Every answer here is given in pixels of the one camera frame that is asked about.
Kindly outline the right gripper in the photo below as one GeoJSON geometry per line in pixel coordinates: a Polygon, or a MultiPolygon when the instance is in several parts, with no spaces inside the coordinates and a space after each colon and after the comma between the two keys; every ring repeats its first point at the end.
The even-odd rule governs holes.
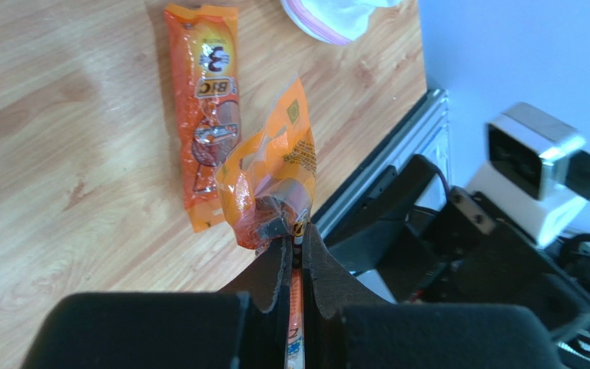
{"type": "Polygon", "coordinates": [[[401,171],[388,166],[324,237],[327,250],[351,272],[377,266],[400,303],[518,305],[532,311],[554,341],[568,342],[590,328],[590,294],[493,214],[484,197],[454,187],[427,224],[406,222],[436,179],[446,201],[448,178],[424,155],[413,155],[401,171]]]}

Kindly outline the orange toothbrush pack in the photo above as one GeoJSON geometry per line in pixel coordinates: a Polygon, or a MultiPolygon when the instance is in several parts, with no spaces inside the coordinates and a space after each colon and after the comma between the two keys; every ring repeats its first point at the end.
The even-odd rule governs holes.
{"type": "Polygon", "coordinates": [[[316,175],[307,98],[295,77],[260,130],[233,149],[215,174],[224,217],[241,247],[262,254],[278,238],[292,244],[286,272],[290,278],[284,339],[287,368],[306,366],[302,243],[316,175]]]}

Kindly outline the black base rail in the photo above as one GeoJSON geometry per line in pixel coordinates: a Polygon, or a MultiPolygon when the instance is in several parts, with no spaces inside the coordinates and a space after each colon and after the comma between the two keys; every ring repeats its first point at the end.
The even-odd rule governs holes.
{"type": "Polygon", "coordinates": [[[442,89],[429,90],[326,200],[313,223],[323,238],[339,230],[380,175],[389,167],[400,173],[414,154],[425,155],[452,183],[450,152],[449,94],[442,89]]]}

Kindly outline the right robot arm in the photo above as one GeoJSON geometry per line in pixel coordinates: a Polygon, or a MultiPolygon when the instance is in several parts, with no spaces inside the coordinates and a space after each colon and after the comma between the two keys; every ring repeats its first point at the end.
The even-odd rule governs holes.
{"type": "Polygon", "coordinates": [[[590,234],[542,251],[481,191],[450,188],[439,210],[417,198],[439,174],[415,155],[388,167],[325,237],[356,274],[376,270],[398,303],[510,304],[528,308],[569,368],[590,368],[590,234]]]}

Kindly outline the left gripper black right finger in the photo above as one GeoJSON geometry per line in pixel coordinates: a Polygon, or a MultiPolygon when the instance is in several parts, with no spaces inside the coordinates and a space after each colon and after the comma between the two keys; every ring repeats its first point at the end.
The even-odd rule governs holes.
{"type": "Polygon", "coordinates": [[[326,249],[303,239],[308,368],[560,368],[557,347],[527,308],[502,304],[391,304],[326,249]]]}

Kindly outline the orange disposable razor pack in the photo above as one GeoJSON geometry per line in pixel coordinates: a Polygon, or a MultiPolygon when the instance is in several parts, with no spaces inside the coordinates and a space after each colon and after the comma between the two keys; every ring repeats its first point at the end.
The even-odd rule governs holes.
{"type": "Polygon", "coordinates": [[[184,209],[195,232],[220,224],[214,172],[241,137],[238,10],[164,10],[171,56],[184,209]]]}

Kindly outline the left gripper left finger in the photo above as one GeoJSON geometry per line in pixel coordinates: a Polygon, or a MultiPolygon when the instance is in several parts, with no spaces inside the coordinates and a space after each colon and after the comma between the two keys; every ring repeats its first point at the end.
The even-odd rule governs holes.
{"type": "Polygon", "coordinates": [[[47,315],[25,368],[283,368],[292,243],[217,292],[84,292],[47,315]]]}

